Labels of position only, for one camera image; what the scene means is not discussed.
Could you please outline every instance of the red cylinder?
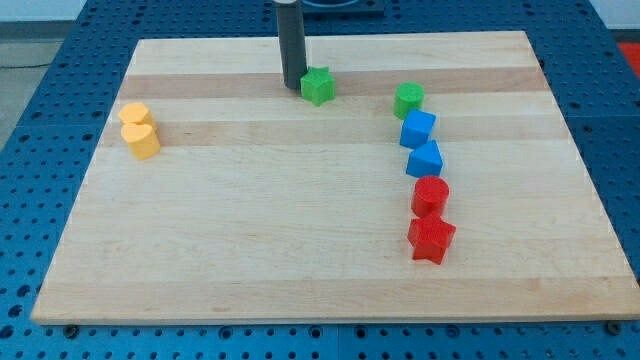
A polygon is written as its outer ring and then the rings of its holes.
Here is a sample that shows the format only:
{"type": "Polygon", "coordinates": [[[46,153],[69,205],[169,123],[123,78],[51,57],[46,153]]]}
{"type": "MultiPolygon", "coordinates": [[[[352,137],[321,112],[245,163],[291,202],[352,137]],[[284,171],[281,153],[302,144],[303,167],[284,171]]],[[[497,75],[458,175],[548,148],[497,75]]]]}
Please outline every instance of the red cylinder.
{"type": "Polygon", "coordinates": [[[411,201],[411,209],[423,218],[435,213],[442,215],[449,198],[449,185],[437,176],[424,176],[418,179],[411,201]]]}

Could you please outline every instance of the blue pegboard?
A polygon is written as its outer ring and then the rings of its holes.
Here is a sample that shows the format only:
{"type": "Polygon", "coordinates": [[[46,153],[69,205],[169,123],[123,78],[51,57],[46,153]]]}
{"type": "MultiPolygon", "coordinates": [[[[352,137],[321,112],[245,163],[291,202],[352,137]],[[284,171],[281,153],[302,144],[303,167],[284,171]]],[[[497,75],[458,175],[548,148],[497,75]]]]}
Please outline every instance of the blue pegboard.
{"type": "MultiPolygon", "coordinates": [[[[640,359],[638,321],[81,327],[72,339],[32,323],[138,39],[273,36],[274,16],[269,1],[87,2],[0,154],[0,359],[640,359]]],[[[525,30],[640,275],[640,82],[588,0],[388,0],[384,16],[305,20],[310,35],[525,30]]]]}

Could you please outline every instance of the orange block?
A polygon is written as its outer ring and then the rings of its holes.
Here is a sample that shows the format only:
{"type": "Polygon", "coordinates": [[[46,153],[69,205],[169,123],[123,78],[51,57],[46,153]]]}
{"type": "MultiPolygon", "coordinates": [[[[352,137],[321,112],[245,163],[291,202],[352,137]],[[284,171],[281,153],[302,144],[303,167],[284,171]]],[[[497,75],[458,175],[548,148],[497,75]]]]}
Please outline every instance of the orange block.
{"type": "Polygon", "coordinates": [[[151,125],[124,124],[120,135],[138,160],[150,158],[160,151],[160,141],[151,125]]]}
{"type": "Polygon", "coordinates": [[[151,115],[151,110],[144,103],[130,103],[125,105],[118,113],[118,117],[123,124],[147,124],[158,131],[158,124],[151,115]]]}

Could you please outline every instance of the wooden table surface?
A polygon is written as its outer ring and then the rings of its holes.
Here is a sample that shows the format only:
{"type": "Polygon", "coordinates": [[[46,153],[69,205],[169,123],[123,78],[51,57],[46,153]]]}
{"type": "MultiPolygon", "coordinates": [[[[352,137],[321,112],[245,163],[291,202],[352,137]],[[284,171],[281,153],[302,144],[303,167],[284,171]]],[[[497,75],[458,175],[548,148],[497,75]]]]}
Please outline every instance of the wooden table surface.
{"type": "Polygon", "coordinates": [[[640,318],[640,290],[523,32],[310,37],[337,97],[285,89],[276,38],[139,42],[34,307],[43,324],[640,318]],[[412,261],[392,113],[425,86],[458,227],[412,261]],[[114,116],[144,101],[161,152],[114,116]]]}

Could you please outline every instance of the red block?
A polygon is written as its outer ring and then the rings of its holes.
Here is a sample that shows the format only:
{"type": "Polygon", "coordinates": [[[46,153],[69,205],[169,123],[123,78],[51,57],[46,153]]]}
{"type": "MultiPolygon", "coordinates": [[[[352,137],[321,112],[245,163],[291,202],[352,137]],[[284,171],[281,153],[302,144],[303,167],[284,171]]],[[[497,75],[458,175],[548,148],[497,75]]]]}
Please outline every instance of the red block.
{"type": "Polygon", "coordinates": [[[427,259],[440,265],[455,232],[454,225],[436,214],[411,220],[407,238],[413,245],[413,260],[427,259]]]}
{"type": "Polygon", "coordinates": [[[446,181],[437,176],[424,176],[416,182],[411,209],[420,218],[431,213],[442,215],[448,197],[446,181]]]}

